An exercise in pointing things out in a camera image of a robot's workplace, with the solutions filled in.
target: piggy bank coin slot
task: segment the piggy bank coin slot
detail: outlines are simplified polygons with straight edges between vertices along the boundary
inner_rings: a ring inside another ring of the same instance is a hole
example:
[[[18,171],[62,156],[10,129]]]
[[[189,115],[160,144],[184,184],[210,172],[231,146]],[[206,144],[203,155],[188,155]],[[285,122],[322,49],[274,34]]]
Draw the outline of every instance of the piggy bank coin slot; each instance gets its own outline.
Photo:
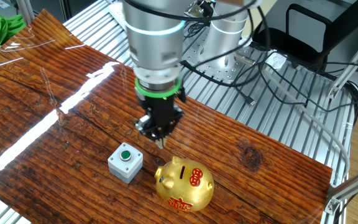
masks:
[[[180,172],[180,179],[183,178],[183,173],[185,173],[185,166],[181,167],[181,172]]]

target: white cable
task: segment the white cable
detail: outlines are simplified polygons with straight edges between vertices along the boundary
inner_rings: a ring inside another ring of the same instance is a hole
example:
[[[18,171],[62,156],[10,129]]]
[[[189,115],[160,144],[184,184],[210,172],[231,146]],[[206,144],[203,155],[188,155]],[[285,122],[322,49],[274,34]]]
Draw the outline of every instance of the white cable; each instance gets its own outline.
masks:
[[[283,91],[286,94],[287,97],[289,97],[289,99],[294,101],[294,103],[300,103],[289,91],[287,91],[284,88],[284,86],[279,84],[279,82],[276,79],[274,79],[273,76],[271,76],[269,72],[266,71],[266,69],[262,69],[262,71],[260,72],[262,75],[265,75],[267,78],[269,78],[279,89],[281,89],[281,91]],[[320,126],[320,128],[323,131],[325,131],[341,149],[341,152],[345,160],[345,173],[343,176],[346,176],[350,170],[351,161],[345,147],[342,145],[340,140],[323,123],[321,123],[316,117],[314,117],[305,107],[303,107],[302,105],[296,105],[296,106],[299,107],[303,112],[305,112],[305,114],[307,114],[307,116],[309,116],[318,126]]]

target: piggy bank ear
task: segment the piggy bank ear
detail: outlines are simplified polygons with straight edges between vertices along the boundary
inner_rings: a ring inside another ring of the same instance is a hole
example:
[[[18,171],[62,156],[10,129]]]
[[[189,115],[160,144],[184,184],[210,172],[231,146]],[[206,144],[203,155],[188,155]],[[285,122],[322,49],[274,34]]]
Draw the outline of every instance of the piggy bank ear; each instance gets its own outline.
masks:
[[[162,185],[165,189],[170,190],[175,185],[175,183],[172,177],[166,177],[162,180]]]
[[[159,180],[159,178],[161,177],[162,169],[163,169],[163,167],[159,167],[157,169],[157,171],[155,171],[155,174],[154,174],[155,180]]]
[[[179,164],[181,159],[177,156],[172,157],[172,164]]]

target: metal grating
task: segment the metal grating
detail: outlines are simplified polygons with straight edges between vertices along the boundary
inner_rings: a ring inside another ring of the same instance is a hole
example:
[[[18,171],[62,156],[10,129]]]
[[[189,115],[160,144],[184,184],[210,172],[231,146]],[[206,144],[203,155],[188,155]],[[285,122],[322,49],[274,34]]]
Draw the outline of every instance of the metal grating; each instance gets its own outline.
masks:
[[[105,0],[96,1],[64,23],[64,25],[86,45],[115,58],[127,66],[133,67],[134,63],[130,58],[126,33],[109,14],[107,6],[108,4]],[[184,54],[193,50],[192,48],[196,46],[195,42],[205,39],[207,33],[208,29],[205,29],[200,35],[192,39],[185,39]],[[252,48],[242,50],[244,51],[242,54],[246,54],[255,61],[261,61],[262,53],[260,51]],[[242,66],[242,70],[247,68],[248,66],[246,65]],[[188,72],[186,69],[182,70],[182,74]],[[245,80],[254,72],[251,70],[239,81]],[[320,106],[334,108],[351,102],[351,96],[346,90],[338,93],[335,100],[329,101],[326,95],[328,94],[331,80],[316,76],[314,85],[312,85],[314,73],[305,68],[298,71],[286,62],[279,72],[303,93],[310,95]],[[300,101],[305,101],[304,97],[290,88],[280,77],[273,76],[291,94]],[[286,96],[276,86],[271,85],[271,87],[281,99],[286,100]],[[332,167],[334,175],[331,183],[337,185],[342,182],[344,178],[342,176],[344,161],[341,159],[341,154],[335,143],[326,133],[321,132],[321,129],[296,106],[284,105],[277,101],[260,77],[241,88],[244,94],[255,100],[256,104],[254,106],[247,104],[235,89],[218,86],[196,74],[187,76],[185,88],[189,97]],[[315,105],[308,103],[307,109],[339,139],[342,139],[343,145],[348,149],[348,154],[350,154],[350,140],[354,120],[353,107],[348,106],[332,113],[325,113]],[[324,213],[321,223],[332,222],[333,218]],[[29,223],[29,221],[0,202],[0,223]]]

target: table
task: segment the table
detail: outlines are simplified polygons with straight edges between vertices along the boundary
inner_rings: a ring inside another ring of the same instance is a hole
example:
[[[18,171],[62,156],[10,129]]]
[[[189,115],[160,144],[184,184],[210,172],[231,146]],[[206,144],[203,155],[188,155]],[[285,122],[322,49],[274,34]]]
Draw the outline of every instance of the table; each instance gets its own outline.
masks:
[[[113,61],[47,11],[1,47],[3,202],[37,223],[319,223],[330,168],[192,99],[161,151],[135,131],[134,74]],[[107,165],[122,142],[144,154],[129,185]],[[204,210],[179,212],[157,197],[154,171],[172,155],[213,173]]]

